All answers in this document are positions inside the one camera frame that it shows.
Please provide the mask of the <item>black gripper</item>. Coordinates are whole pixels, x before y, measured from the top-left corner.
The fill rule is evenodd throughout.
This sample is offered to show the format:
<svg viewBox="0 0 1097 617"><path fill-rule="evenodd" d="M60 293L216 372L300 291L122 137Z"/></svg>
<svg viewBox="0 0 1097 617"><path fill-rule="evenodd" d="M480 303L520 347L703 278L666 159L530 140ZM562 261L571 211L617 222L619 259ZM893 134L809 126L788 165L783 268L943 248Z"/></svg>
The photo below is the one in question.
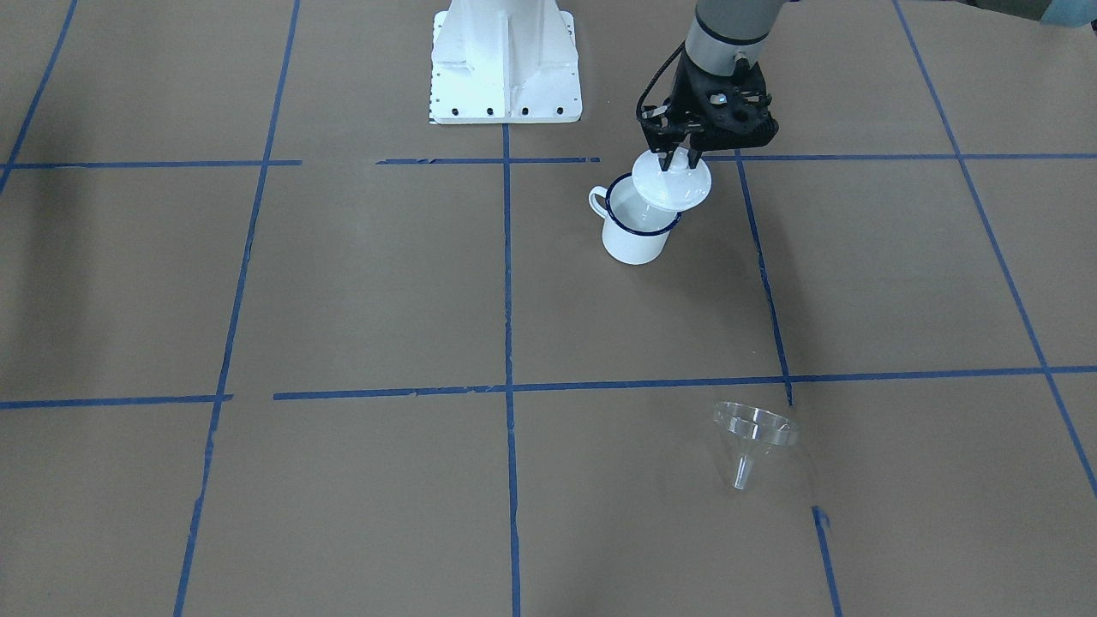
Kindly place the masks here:
<svg viewBox="0 0 1097 617"><path fill-rule="evenodd" d="M669 171L675 149L686 143L688 169L694 171L703 153L764 147L779 130L771 101L760 63L740 58L732 74L714 75L682 54L670 96L651 109L651 152Z"/></svg>

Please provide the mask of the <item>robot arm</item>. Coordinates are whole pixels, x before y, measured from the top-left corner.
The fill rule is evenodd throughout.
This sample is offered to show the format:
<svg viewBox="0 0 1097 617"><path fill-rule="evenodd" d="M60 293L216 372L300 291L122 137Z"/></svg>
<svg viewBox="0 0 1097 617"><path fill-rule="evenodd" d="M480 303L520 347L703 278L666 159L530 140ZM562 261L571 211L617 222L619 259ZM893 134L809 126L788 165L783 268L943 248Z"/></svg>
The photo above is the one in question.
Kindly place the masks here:
<svg viewBox="0 0 1097 617"><path fill-rule="evenodd" d="M661 171L686 144L693 169L706 152L768 145L778 133L772 97L758 58L782 1L698 1L675 65L669 96L660 105L636 105L636 120Z"/></svg>

